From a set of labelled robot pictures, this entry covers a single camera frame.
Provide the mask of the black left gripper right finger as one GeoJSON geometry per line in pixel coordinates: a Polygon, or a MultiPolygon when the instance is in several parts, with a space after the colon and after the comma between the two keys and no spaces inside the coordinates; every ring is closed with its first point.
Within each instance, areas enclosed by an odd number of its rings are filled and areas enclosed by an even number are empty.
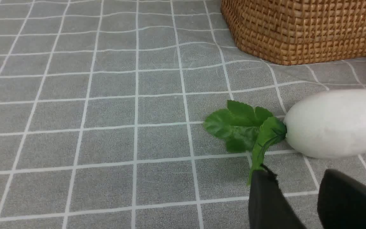
{"type": "Polygon", "coordinates": [[[366,185],[327,169],[318,193],[317,212],[324,229],[366,229],[366,185]]]}

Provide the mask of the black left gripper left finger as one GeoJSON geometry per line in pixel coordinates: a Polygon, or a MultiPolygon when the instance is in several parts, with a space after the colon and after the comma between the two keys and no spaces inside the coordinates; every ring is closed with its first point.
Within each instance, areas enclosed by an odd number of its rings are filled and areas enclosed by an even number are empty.
{"type": "Polygon", "coordinates": [[[305,229],[282,193],[277,174],[263,165],[252,172],[248,201],[250,229],[305,229]]]}

